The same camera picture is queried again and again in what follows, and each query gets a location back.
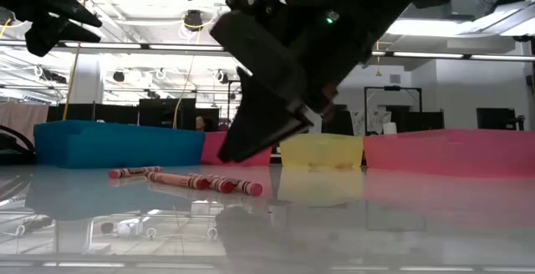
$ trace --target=yellow cable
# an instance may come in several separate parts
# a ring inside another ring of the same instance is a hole
[[[6,27],[6,28],[18,28],[18,27],[22,27],[26,22],[21,22],[19,24],[15,24],[14,26],[9,26],[9,27]]]
[[[85,8],[85,1],[82,1],[82,6]],[[74,86],[74,79],[76,78],[76,72],[78,71],[78,57],[80,55],[80,42],[78,42],[78,46],[76,47],[76,54],[74,55],[74,64],[73,68],[70,71],[70,78],[69,78],[69,91],[67,91],[67,99],[65,100],[65,109],[64,109],[64,120],[67,120],[67,113],[69,112],[69,103],[70,103],[70,95],[73,91]]]
[[[210,23],[213,23],[214,20],[216,19],[216,16],[213,16],[207,23],[203,23],[201,25],[198,25],[198,26],[193,26],[193,25],[190,25],[190,24],[187,24],[184,22],[184,18],[186,18],[186,15],[183,15],[182,16],[182,24],[184,24],[185,27],[188,27],[188,28],[204,28],[205,26],[207,26],[208,24]]]
[[[6,28],[8,28],[9,23],[11,22],[11,18],[9,18],[6,23],[4,23],[2,31],[0,32],[0,38],[3,36],[4,32],[6,32]]]
[[[196,41],[196,44],[199,44],[199,39],[201,38],[201,31],[197,32],[197,41]],[[184,93],[186,92],[186,86],[188,84],[188,82],[190,81],[190,74],[191,74],[191,70],[193,69],[193,61],[195,60],[195,56],[193,56],[191,58],[191,64],[190,64],[190,70],[187,72],[187,76],[186,76],[186,82],[184,83],[184,88],[182,89],[182,93],[181,93],[181,97],[178,99],[178,102],[176,103],[176,106],[175,106],[175,113],[173,114],[173,129],[176,129],[176,118],[177,118],[177,115],[178,115],[178,109],[181,105],[181,102],[182,102],[182,98],[184,97]]]

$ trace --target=blue bin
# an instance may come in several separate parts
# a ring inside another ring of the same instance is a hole
[[[67,120],[37,124],[38,163],[70,169],[201,163],[202,132]]]

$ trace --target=red crayon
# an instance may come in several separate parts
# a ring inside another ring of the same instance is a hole
[[[205,190],[208,188],[208,186],[210,186],[210,183],[204,177],[188,177],[183,175],[171,175],[156,172],[146,173],[145,177],[152,182],[189,187],[196,190]]]
[[[247,195],[261,195],[263,188],[262,185],[259,185],[258,183],[246,181],[246,180],[239,180],[236,178],[229,178],[229,177],[219,177],[216,175],[209,175],[211,178],[223,178],[224,180],[231,181],[234,184],[234,190],[242,192]]]
[[[160,166],[147,166],[139,169],[119,169],[111,170],[108,173],[108,177],[111,179],[119,179],[132,176],[141,176],[150,172],[162,172],[163,169]]]
[[[208,176],[203,176],[200,174],[193,174],[193,173],[189,174],[189,176],[190,177],[203,177],[207,179],[208,183],[210,183],[211,190],[216,190],[216,191],[222,192],[223,194],[232,193],[234,191],[234,184],[231,181],[225,180],[221,177],[215,177],[215,176],[208,177]]]

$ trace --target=ceiling light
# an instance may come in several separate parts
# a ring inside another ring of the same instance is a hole
[[[448,20],[396,20],[386,31],[392,35],[452,37],[462,32],[463,24]]]
[[[0,45],[4,46],[26,46],[26,42],[22,40],[0,40]]]
[[[179,268],[179,269],[213,269],[214,266],[208,264],[178,264],[178,263],[138,263],[138,267],[154,268]]]
[[[533,267],[498,267],[498,266],[489,266],[484,267],[484,271],[499,271],[499,272],[535,272]]]
[[[333,271],[388,271],[387,266],[333,266]]]
[[[66,90],[67,87],[49,87],[49,86],[34,86],[34,85],[4,85],[3,88],[5,89],[27,89],[27,90],[30,90],[30,89],[41,89],[41,90],[46,90],[46,89],[57,89],[57,90]]]
[[[507,56],[507,55],[472,55],[471,60],[488,60],[488,61],[525,61],[535,62],[533,56]]]
[[[410,52],[395,52],[395,57],[409,57],[409,58],[462,58],[460,53],[410,53]]]
[[[516,27],[502,33],[502,36],[524,36],[535,34],[535,18],[518,24]]]
[[[103,262],[60,262],[58,266],[79,266],[79,267],[123,267],[124,263],[103,263]]]
[[[33,266],[30,261],[0,261],[0,266]]]
[[[77,43],[65,43],[69,48],[78,47]],[[81,43],[81,48],[141,48],[141,45],[134,43]]]
[[[474,269],[463,266],[403,266],[400,271],[474,271]]]
[[[216,45],[165,45],[165,44],[151,44],[152,49],[165,50],[189,50],[189,51],[222,51],[223,47]]]

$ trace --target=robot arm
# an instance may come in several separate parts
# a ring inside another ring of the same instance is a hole
[[[219,157],[242,161],[307,129],[304,115],[333,111],[336,88],[414,3],[450,0],[227,0],[212,37],[252,72],[238,70],[242,103]]]
[[[32,22],[25,34],[26,44],[28,51],[39,57],[61,40],[100,41],[99,36],[69,21],[102,26],[102,22],[76,0],[0,0],[0,6],[13,12],[17,20]]]

